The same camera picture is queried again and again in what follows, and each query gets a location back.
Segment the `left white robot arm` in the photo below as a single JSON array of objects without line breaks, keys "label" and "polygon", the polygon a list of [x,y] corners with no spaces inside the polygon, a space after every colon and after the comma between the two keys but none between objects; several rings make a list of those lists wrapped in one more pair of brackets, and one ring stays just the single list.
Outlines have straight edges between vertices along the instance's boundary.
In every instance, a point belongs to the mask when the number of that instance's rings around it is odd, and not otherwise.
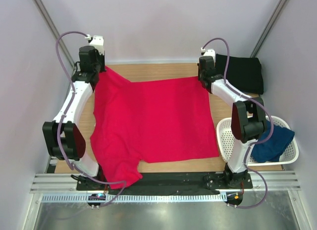
[{"label": "left white robot arm", "polygon": [[79,71],[71,76],[71,88],[67,98],[52,121],[43,124],[42,131],[48,154],[59,160],[68,158],[71,167],[87,175],[88,185],[94,190],[104,187],[105,178],[99,174],[99,164],[86,152],[86,141],[78,128],[78,122],[87,100],[105,72],[103,45],[90,43],[79,49]]}]

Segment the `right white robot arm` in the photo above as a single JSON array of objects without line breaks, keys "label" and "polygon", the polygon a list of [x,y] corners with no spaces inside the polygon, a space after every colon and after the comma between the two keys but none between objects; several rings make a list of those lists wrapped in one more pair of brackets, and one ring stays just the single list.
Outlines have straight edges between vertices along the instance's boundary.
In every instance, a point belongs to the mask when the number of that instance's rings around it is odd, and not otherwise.
[{"label": "right white robot arm", "polygon": [[232,155],[225,164],[223,177],[219,180],[225,188],[240,188],[247,179],[247,163],[253,144],[267,130],[263,99],[242,93],[225,81],[222,75],[216,74],[212,56],[199,58],[198,80],[208,92],[232,107],[231,132],[235,142]]}]

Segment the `red t shirt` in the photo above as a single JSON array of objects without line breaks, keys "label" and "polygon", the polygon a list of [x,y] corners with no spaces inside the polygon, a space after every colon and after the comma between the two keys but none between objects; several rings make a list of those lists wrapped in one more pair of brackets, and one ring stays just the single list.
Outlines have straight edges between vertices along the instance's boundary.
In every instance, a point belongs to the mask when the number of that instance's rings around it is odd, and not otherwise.
[{"label": "red t shirt", "polygon": [[218,157],[208,92],[198,78],[131,82],[108,68],[95,88],[91,146],[112,189],[142,178],[141,161]]}]

